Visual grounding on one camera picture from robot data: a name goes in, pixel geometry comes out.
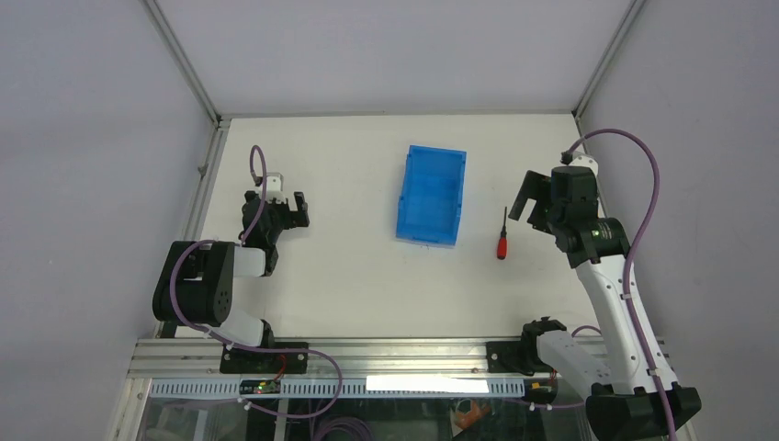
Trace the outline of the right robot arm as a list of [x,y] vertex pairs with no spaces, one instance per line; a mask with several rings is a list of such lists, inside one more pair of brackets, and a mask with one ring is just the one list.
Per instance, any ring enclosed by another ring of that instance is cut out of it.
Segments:
[[559,166],[550,175],[529,171],[508,213],[550,234],[583,285],[604,340],[601,361],[549,318],[525,325],[526,370],[546,365],[583,398],[599,440],[675,439],[702,409],[696,388],[680,384],[652,333],[627,265],[631,250],[621,222],[599,214],[596,176],[584,166]]

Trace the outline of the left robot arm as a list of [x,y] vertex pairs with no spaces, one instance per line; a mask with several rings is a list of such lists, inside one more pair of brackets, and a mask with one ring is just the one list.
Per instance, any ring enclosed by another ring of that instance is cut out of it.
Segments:
[[268,321],[239,309],[233,302],[233,281],[239,277],[270,277],[279,254],[282,232],[310,226],[302,192],[293,194],[291,208],[282,194],[261,199],[245,193],[242,223],[253,226],[244,244],[206,240],[176,241],[170,246],[152,294],[152,313],[160,322],[189,326],[228,347],[276,348]]

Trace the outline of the blue plastic bin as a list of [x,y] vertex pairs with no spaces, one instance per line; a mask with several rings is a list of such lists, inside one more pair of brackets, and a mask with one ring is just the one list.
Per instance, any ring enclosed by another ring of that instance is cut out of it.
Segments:
[[397,209],[398,239],[441,246],[456,244],[466,163],[464,151],[409,147]]

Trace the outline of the orange object under table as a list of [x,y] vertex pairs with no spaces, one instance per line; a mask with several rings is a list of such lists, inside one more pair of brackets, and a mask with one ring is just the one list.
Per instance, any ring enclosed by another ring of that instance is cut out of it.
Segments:
[[451,408],[451,423],[458,431],[463,431],[490,413],[491,406],[484,400],[459,400]]

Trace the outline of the red handled screwdriver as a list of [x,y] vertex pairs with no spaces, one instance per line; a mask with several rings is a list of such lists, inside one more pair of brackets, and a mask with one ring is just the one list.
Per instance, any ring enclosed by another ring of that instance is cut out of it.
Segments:
[[496,257],[499,260],[504,260],[508,254],[508,239],[507,239],[507,228],[506,228],[507,215],[508,215],[508,207],[505,207],[503,209],[502,227],[501,227],[499,240],[496,247]]

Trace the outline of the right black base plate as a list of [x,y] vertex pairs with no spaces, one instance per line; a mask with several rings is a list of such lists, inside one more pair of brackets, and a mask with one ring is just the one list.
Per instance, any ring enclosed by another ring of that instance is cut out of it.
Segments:
[[489,341],[485,344],[485,349],[490,373],[534,376],[552,372],[552,367],[540,360],[537,350],[521,340]]

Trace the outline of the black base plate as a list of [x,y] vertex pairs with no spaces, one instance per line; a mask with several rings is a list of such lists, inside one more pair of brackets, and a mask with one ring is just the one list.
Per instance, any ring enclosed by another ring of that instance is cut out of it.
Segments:
[[305,374],[308,368],[308,355],[301,349],[308,349],[307,342],[280,341],[275,348],[284,354],[261,354],[238,348],[228,350],[223,347],[219,372],[221,374],[241,374],[275,376],[281,370],[284,374]]
[[537,350],[521,340],[489,341],[485,344],[485,349],[490,373],[534,376],[552,372],[552,367],[540,360]]

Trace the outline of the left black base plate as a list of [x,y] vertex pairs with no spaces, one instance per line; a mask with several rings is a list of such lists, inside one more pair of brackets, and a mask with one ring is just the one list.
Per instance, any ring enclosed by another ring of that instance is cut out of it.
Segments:
[[280,341],[275,348],[284,354],[261,354],[238,348],[228,350],[223,347],[219,372],[221,374],[241,374],[275,376],[281,370],[284,374],[305,374],[308,368],[308,355],[301,349],[308,349],[307,342]]

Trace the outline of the aluminium mounting rail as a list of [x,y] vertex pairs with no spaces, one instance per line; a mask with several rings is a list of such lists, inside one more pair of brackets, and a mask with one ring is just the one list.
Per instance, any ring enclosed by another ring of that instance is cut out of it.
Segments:
[[[282,345],[306,343],[313,352],[332,357],[347,379],[384,374],[429,374],[452,377],[496,376],[516,337],[474,338],[313,338],[281,339]],[[141,339],[135,346],[129,379],[271,378],[282,363],[270,367],[235,362],[223,345],[200,338]]]

